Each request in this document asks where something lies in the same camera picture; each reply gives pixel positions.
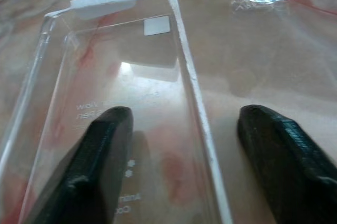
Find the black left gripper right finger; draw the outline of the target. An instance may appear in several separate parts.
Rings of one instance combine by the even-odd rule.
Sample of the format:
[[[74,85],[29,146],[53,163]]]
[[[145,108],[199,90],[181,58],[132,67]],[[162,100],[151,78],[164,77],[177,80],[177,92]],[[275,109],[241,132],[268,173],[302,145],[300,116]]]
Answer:
[[[336,223],[336,165],[295,120],[246,105],[237,135],[276,223]]]

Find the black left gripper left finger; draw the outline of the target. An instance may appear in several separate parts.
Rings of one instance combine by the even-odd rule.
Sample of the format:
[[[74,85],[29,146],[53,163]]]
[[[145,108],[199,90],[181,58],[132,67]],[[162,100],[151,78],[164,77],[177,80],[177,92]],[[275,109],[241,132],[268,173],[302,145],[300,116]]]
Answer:
[[[129,107],[99,115],[58,163],[25,223],[112,223],[132,134]]]

